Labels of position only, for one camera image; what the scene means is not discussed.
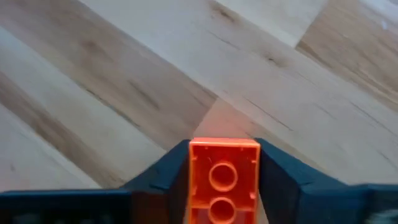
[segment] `orange plastic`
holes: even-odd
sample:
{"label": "orange plastic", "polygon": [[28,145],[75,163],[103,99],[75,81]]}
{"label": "orange plastic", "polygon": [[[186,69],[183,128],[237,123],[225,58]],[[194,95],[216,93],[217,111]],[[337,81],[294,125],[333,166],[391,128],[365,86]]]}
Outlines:
{"label": "orange plastic", "polygon": [[190,142],[190,224],[256,223],[260,144],[252,139]]}

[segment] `wooden floor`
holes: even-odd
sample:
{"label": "wooden floor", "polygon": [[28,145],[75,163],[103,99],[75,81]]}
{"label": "wooden floor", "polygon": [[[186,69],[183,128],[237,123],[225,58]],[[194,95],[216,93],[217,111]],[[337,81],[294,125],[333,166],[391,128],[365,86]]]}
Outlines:
{"label": "wooden floor", "polygon": [[194,136],[265,138],[347,184],[398,183],[397,11],[0,0],[0,190],[117,187]]}

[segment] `lego stud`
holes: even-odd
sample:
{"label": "lego stud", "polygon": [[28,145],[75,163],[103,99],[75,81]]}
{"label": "lego stud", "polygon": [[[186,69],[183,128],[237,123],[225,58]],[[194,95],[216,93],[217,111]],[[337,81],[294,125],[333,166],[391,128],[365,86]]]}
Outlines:
{"label": "lego stud", "polygon": [[231,224],[236,217],[236,208],[232,200],[218,197],[210,202],[209,219],[214,224]]}
{"label": "lego stud", "polygon": [[214,189],[227,192],[235,187],[238,181],[238,173],[231,163],[219,162],[210,169],[209,181]]}

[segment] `lego brick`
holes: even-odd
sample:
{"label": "lego brick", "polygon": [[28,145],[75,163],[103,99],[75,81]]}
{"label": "lego brick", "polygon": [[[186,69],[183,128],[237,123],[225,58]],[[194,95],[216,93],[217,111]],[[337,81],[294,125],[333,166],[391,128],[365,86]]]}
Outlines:
{"label": "lego brick", "polygon": [[251,139],[190,142],[191,224],[255,223],[260,145]]}

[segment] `orange lego brick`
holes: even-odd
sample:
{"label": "orange lego brick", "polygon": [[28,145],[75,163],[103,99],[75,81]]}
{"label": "orange lego brick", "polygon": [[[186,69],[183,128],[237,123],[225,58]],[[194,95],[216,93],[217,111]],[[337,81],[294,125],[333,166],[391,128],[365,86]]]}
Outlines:
{"label": "orange lego brick", "polygon": [[189,223],[256,223],[259,155],[252,139],[190,141]]}

